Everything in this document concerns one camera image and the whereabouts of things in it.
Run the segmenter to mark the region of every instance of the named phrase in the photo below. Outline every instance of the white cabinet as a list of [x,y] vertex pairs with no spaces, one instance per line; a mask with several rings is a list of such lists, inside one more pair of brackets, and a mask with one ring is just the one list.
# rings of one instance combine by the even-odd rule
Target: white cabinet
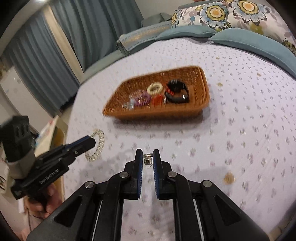
[[21,115],[27,115],[29,117],[30,125],[37,132],[40,132],[52,119],[28,91],[14,67],[3,77],[0,81],[0,85],[15,109]]

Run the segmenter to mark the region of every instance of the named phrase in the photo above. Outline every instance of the teal pillow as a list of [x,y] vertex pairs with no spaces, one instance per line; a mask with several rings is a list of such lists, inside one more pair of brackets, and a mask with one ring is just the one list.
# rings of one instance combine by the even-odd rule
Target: teal pillow
[[180,26],[180,27],[171,28],[162,32],[160,35],[158,35],[158,37],[155,38],[155,41],[181,38],[181,37],[208,38],[208,37],[212,37],[216,33],[217,33],[216,30],[208,26],[202,26],[202,25]]
[[210,38],[214,43],[239,48],[264,56],[296,78],[296,57],[279,42],[241,28],[229,28]]
[[208,4],[208,3],[212,3],[212,2],[216,2],[216,0],[204,0],[204,1],[199,1],[199,2],[187,3],[185,5],[179,6],[178,9],[200,6],[200,5]]

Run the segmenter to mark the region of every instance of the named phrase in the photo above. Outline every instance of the beige curtain strip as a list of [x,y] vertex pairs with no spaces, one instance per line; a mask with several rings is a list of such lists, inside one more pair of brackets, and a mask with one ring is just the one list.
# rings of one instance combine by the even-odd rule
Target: beige curtain strip
[[54,39],[57,42],[57,45],[61,49],[66,61],[68,62],[70,68],[75,74],[78,81],[82,84],[83,70],[81,65],[64,33],[61,26],[57,22],[54,13],[52,12],[51,7],[48,5],[43,10],[46,21],[49,25],[49,28],[54,36]]

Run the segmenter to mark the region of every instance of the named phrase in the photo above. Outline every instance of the mattress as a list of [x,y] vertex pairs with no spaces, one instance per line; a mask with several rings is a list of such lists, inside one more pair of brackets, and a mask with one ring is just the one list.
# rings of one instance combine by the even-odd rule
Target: mattress
[[[188,65],[204,70],[210,90],[210,104],[197,118],[120,122],[102,115],[126,79]],[[99,128],[106,143],[95,162],[81,155],[70,165],[66,198],[86,181],[103,182],[122,171],[137,148],[159,149],[174,171],[188,180],[213,181],[270,232],[296,199],[295,88],[281,68],[245,51],[188,38],[156,42],[80,87],[67,142]],[[172,201],[157,200],[153,167],[143,167],[140,200],[124,201],[121,239],[174,240]]]

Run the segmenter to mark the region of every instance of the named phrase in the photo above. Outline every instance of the bed sheet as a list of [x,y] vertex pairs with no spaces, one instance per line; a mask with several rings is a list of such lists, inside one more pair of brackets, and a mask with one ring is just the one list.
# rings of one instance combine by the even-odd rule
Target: bed sheet
[[[119,84],[161,70],[200,66],[210,90],[201,115],[179,121],[119,122],[102,109]],[[69,197],[84,182],[102,182],[124,169],[137,148],[160,150],[162,160],[193,181],[212,180],[265,232],[296,199],[295,80],[253,54],[182,38],[159,41],[114,63],[83,84],[69,123],[67,142],[93,129],[105,132],[101,157],[84,155],[65,174]],[[233,184],[226,185],[231,172]],[[158,201],[153,168],[143,167],[142,195],[125,201],[122,240],[174,240],[171,201]]]

